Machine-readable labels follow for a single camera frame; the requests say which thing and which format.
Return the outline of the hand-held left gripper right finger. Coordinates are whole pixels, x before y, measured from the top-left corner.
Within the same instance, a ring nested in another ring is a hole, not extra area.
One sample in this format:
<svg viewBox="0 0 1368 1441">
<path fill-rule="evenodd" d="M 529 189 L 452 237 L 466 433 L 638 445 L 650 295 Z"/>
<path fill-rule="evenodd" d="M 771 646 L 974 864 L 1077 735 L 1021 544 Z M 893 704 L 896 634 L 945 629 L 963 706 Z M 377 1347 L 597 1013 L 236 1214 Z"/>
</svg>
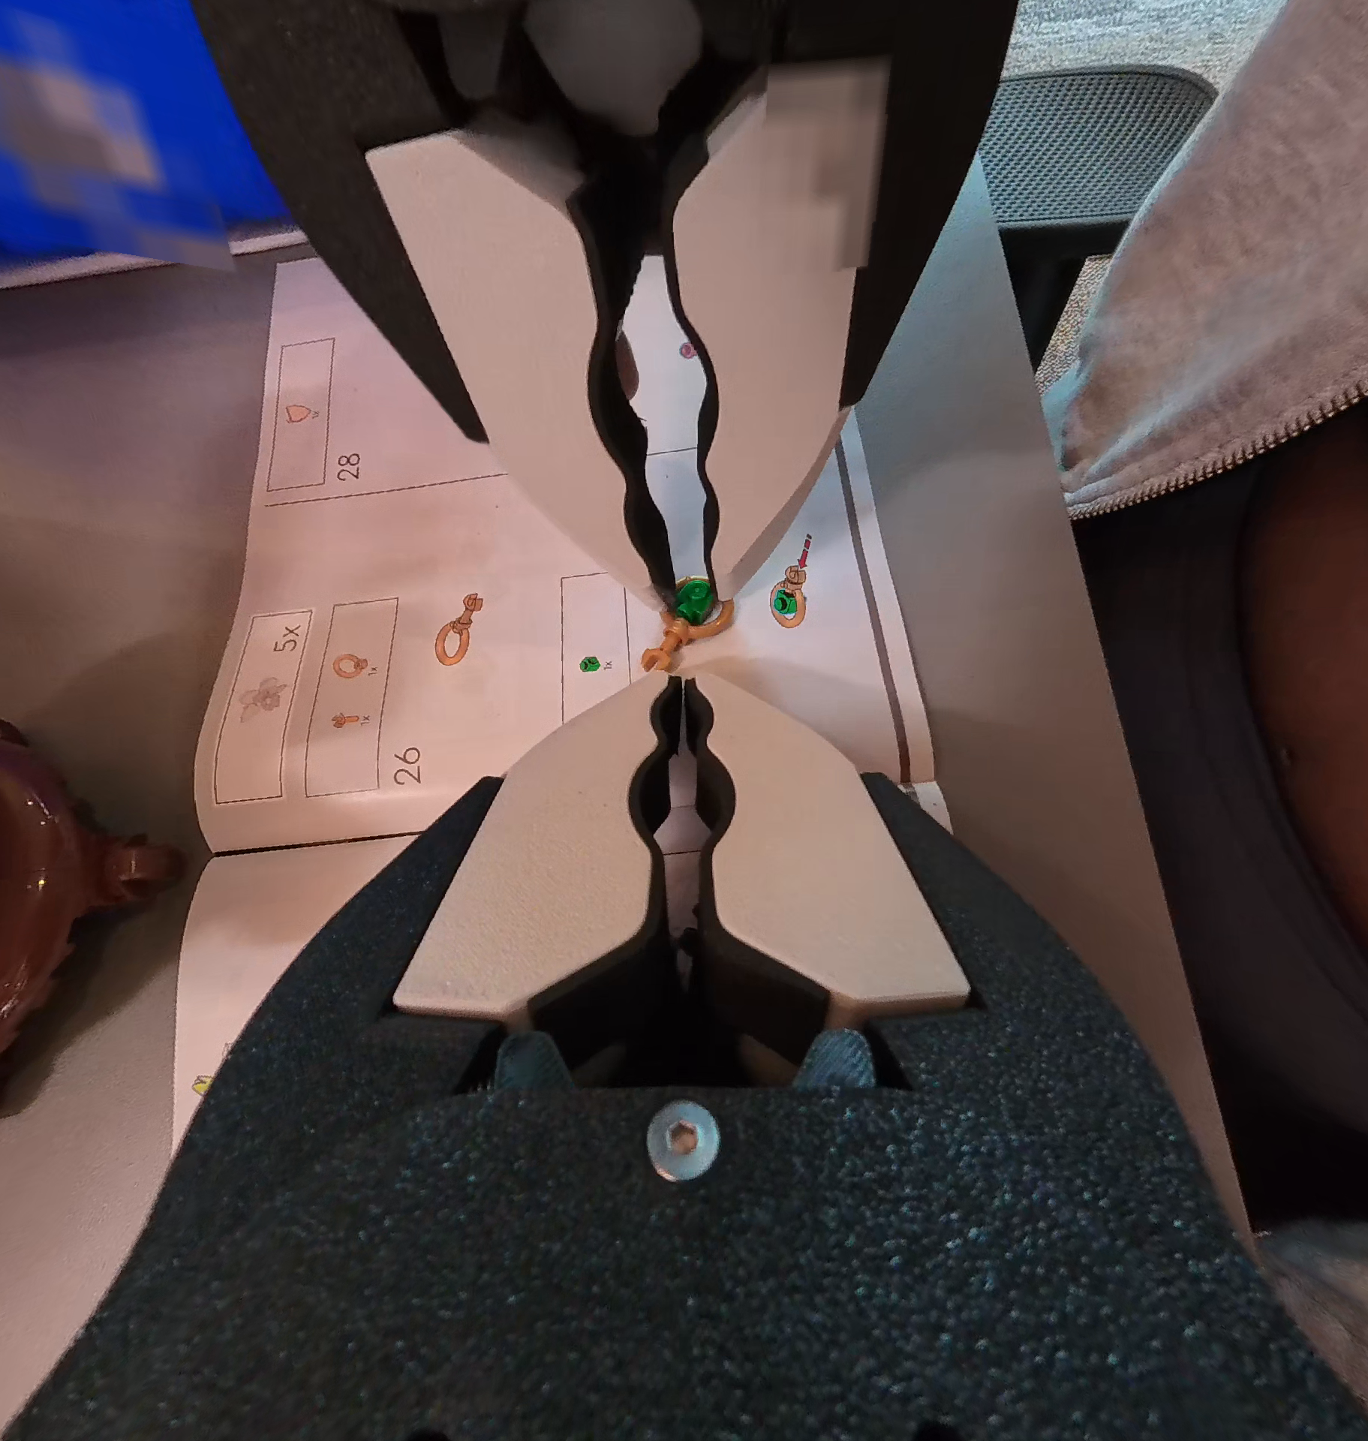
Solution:
<svg viewBox="0 0 1368 1441">
<path fill-rule="evenodd" d="M 969 982 L 855 764 L 719 675 L 686 682 L 686 714 L 707 1004 L 734 1030 L 961 1009 Z"/>
</svg>

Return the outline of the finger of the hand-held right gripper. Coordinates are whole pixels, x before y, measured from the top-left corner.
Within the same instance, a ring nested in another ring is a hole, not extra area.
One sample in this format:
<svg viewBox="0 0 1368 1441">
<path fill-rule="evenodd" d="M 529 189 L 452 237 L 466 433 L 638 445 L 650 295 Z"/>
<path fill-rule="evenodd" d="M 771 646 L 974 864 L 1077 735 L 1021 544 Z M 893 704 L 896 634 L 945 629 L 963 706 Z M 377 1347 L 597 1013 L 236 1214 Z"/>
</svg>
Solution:
<svg viewBox="0 0 1368 1441">
<path fill-rule="evenodd" d="M 366 160 L 495 457 L 616 581 L 671 602 L 669 534 L 616 365 L 623 300 L 572 145 L 485 118 Z"/>
<path fill-rule="evenodd" d="M 700 460 L 720 595 L 765 566 L 843 428 L 889 80 L 887 60 L 766 68 L 674 205 L 676 309 L 710 375 Z"/>
</svg>

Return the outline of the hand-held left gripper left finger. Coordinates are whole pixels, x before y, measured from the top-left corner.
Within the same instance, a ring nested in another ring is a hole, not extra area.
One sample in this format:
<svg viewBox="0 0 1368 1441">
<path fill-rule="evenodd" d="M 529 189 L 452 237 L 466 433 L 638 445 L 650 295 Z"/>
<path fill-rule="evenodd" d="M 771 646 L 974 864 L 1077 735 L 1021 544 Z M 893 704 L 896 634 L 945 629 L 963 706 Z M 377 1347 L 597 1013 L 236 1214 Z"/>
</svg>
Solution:
<svg viewBox="0 0 1368 1441">
<path fill-rule="evenodd" d="M 395 991 L 420 1016 L 548 1026 L 662 922 L 655 830 L 683 687 L 644 675 L 510 766 Z"/>
</svg>

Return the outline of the gold ring toy piece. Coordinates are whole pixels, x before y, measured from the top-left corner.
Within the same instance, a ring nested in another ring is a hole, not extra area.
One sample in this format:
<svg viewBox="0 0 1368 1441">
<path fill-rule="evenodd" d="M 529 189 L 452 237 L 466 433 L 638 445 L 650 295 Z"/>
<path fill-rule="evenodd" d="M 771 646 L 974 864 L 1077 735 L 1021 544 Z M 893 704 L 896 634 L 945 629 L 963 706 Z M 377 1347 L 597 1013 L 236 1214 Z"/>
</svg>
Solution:
<svg viewBox="0 0 1368 1441">
<path fill-rule="evenodd" d="M 644 651 L 640 656 L 640 668 L 645 673 L 669 672 L 674 665 L 676 653 L 688 644 L 712 639 L 729 629 L 734 619 L 734 600 L 722 602 L 717 614 L 708 622 L 695 624 L 673 610 L 659 612 L 662 619 L 662 638 L 657 646 Z"/>
</svg>

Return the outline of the grey desk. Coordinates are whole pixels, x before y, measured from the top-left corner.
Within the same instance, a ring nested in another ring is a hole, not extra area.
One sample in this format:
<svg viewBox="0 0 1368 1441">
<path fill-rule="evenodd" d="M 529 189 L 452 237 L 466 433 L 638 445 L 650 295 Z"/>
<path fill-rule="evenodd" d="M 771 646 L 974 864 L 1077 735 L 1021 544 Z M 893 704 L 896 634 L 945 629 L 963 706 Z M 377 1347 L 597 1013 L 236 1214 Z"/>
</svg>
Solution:
<svg viewBox="0 0 1368 1441">
<path fill-rule="evenodd" d="M 0 716 L 108 829 L 193 866 L 193 757 L 243 585 L 275 268 L 0 291 Z M 956 834 L 1106 982 L 1251 1235 L 986 182 L 858 411 Z M 171 1159 L 195 876 L 81 941 L 0 1115 L 0 1432 Z"/>
</svg>

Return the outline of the white instruction booklet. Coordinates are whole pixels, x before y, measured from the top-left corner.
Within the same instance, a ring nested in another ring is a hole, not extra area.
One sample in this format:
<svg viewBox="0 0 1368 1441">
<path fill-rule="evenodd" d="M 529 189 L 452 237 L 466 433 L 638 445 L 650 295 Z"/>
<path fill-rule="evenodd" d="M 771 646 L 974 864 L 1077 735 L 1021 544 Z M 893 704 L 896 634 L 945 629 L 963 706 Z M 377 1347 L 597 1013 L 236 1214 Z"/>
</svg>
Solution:
<svg viewBox="0 0 1368 1441">
<path fill-rule="evenodd" d="M 623 338 L 650 486 L 686 522 L 707 378 L 657 257 Z M 480 778 L 637 680 L 657 612 L 463 436 L 323 261 L 279 264 L 241 600 L 195 754 L 222 858 L 181 951 L 174 1151 L 308 941 Z M 691 667 L 954 830 L 855 419 L 710 644 Z"/>
</svg>

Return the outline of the blue box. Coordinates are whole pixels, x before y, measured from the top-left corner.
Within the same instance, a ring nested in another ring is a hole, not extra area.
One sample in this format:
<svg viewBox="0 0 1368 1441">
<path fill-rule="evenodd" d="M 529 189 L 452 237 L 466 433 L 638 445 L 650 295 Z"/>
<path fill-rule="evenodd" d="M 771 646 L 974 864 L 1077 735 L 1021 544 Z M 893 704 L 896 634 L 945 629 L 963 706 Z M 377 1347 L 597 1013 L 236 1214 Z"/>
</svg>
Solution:
<svg viewBox="0 0 1368 1441">
<path fill-rule="evenodd" d="M 0 2 L 0 262 L 231 268 L 290 225 L 190 3 Z"/>
</svg>

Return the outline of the dark garment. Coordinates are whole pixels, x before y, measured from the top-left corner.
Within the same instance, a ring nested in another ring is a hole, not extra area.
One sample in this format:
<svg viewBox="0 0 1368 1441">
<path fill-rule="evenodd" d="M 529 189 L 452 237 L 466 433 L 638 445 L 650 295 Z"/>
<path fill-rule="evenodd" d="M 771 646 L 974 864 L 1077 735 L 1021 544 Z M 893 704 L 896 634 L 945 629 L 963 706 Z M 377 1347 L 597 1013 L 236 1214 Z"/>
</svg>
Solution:
<svg viewBox="0 0 1368 1441">
<path fill-rule="evenodd" d="M 1254 709 L 1244 573 L 1270 464 L 1085 518 L 1075 542 L 1246 1209 L 1368 1221 L 1368 960 Z"/>
</svg>

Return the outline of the black mesh office chair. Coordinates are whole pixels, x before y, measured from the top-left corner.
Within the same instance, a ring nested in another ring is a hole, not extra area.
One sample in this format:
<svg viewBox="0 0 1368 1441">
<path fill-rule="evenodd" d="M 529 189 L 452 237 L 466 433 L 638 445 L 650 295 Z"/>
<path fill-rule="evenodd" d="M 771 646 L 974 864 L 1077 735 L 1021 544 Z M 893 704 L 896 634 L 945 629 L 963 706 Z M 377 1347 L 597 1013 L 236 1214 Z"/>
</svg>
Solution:
<svg viewBox="0 0 1368 1441">
<path fill-rule="evenodd" d="M 1113 256 L 1215 99 L 1208 80 L 1171 66 L 1000 82 L 981 169 L 1034 367 L 1085 262 Z"/>
</svg>

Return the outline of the person in grey hoodie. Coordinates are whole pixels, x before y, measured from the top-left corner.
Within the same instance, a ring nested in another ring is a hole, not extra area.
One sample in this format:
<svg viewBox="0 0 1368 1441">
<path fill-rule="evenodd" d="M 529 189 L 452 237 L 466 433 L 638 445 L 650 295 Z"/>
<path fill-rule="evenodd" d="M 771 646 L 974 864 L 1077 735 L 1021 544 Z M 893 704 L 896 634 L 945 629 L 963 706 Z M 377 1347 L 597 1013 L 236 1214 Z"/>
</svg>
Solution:
<svg viewBox="0 0 1368 1441">
<path fill-rule="evenodd" d="M 1056 404 L 1072 517 L 1234 471 L 1368 397 L 1368 3 L 1295 3 L 1133 222 Z M 1368 1221 L 1263 1231 L 1368 1412 Z"/>
</svg>

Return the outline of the brown glazed teapot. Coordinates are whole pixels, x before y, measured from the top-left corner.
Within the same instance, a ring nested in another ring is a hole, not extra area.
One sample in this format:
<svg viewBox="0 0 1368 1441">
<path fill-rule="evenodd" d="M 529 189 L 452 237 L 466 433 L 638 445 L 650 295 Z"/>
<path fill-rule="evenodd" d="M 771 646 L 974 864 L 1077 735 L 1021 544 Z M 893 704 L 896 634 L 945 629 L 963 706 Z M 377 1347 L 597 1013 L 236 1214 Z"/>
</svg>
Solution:
<svg viewBox="0 0 1368 1441">
<path fill-rule="evenodd" d="M 101 829 L 64 772 L 0 718 L 0 1102 L 9 1052 L 50 997 L 76 922 L 147 905 L 185 866 L 176 846 Z"/>
</svg>

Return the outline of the person's leg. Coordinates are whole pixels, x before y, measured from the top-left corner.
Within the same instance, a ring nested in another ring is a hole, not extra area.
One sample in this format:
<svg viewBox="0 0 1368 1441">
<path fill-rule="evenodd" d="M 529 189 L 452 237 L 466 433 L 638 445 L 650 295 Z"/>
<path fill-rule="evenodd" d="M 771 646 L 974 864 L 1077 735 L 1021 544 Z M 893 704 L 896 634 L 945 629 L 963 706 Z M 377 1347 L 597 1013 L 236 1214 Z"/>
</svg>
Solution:
<svg viewBox="0 0 1368 1441">
<path fill-rule="evenodd" d="M 1244 573 L 1256 714 L 1287 808 L 1368 960 L 1368 419 L 1270 464 Z"/>
</svg>

